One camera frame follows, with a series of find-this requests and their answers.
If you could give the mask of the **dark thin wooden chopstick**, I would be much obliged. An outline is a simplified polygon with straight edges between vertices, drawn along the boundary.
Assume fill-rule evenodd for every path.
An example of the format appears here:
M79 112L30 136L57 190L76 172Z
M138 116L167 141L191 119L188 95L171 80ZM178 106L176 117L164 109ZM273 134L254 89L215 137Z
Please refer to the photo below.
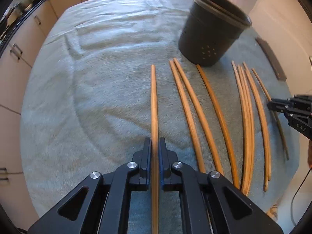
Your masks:
M254 68L252 68L252 72L253 74L255 75L256 79L258 80L258 83L260 84L266 98L267 98L267 101L271 101L271 96L269 95L264 83L262 82L261 78L259 77L259 75L257 74L256 70ZM285 140L285 135L284 135L284 131L283 131L283 128L281 126L281 123L280 123L280 120L279 120L279 117L278 117L278 114L276 112L272 112L273 115L274 115L274 118L276 120L276 124L277 124L277 127L278 127L278 130L279 130L279 134L280 134L280 137L281 137L281 141L282 141L282 146L283 146L283 149L284 149L284 153L285 153L285 157L286 157L286 160L288 161L289 160L289 152L288 152L288 147L287 147L287 142Z

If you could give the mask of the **beige kitchen base cabinets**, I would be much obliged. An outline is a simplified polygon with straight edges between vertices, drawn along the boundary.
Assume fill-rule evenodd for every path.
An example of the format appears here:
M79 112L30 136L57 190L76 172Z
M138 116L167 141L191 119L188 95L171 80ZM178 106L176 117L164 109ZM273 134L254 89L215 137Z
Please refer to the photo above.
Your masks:
M32 66L45 38L63 14L87 0L33 0L28 12L1 35L1 209L18 228L38 219L22 169L21 108Z

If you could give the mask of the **black perforated utensil holder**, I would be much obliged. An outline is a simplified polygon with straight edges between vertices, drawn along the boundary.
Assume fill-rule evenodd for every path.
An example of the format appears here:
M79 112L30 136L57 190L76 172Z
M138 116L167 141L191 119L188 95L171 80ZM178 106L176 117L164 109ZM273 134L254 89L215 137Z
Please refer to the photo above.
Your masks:
M194 0L178 41L191 63L213 66L252 21L228 0Z

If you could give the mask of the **grey-green towel table cover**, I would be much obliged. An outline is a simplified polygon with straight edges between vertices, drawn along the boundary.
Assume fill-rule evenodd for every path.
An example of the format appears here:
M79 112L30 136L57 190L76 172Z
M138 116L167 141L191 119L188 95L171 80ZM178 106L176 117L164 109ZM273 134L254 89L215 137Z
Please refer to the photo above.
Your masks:
M22 165L33 205L43 216L92 171L109 173L130 161L151 136L151 65L158 91L159 137L197 170L183 106L169 60L177 58L202 106L224 175L232 181L224 137L195 65L178 40L193 0L89 0L67 9L43 43L24 95ZM290 92L278 81L253 28L244 31L213 66L203 68L223 112L238 178L243 163L241 105L231 61L246 62L273 98ZM299 166L299 133L280 121L290 159L264 101L271 148L271 180L263 191L264 150L257 108L255 159L248 197L263 211L282 197Z

